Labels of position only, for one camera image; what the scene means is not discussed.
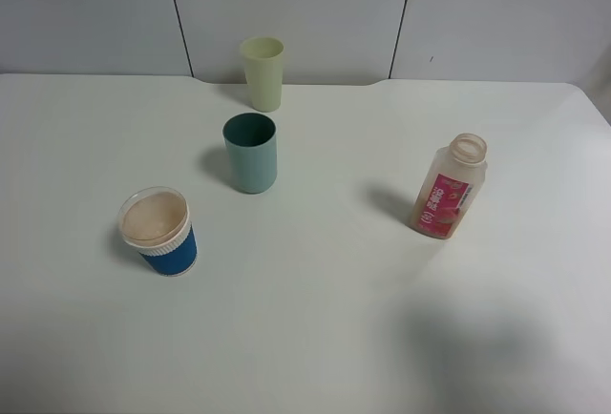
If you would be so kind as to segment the teal plastic cup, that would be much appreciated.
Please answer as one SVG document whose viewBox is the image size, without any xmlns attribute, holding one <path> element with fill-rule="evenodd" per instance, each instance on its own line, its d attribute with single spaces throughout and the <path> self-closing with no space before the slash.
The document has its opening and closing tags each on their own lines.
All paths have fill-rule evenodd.
<svg viewBox="0 0 611 414">
<path fill-rule="evenodd" d="M 222 135 L 228 153 L 234 186 L 246 194 L 268 190 L 277 178 L 277 128 L 259 113 L 230 118 Z"/>
</svg>

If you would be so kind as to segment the pale yellow plastic cup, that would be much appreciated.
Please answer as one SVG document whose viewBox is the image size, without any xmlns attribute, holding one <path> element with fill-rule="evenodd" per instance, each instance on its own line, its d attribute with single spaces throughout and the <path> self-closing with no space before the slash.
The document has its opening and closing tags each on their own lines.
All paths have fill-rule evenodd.
<svg viewBox="0 0 611 414">
<path fill-rule="evenodd" d="M 274 112 L 281 106 L 284 44 L 274 37 L 252 37 L 240 45 L 252 107 Z"/>
</svg>

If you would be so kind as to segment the pink label drink bottle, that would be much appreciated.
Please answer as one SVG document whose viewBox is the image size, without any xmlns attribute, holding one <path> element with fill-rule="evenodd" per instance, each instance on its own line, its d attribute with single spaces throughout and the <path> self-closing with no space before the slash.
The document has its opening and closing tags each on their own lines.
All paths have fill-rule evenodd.
<svg viewBox="0 0 611 414">
<path fill-rule="evenodd" d="M 460 134 L 437 150 L 413 205 L 410 227 L 430 238 L 450 238 L 481 189 L 487 143 Z"/>
</svg>

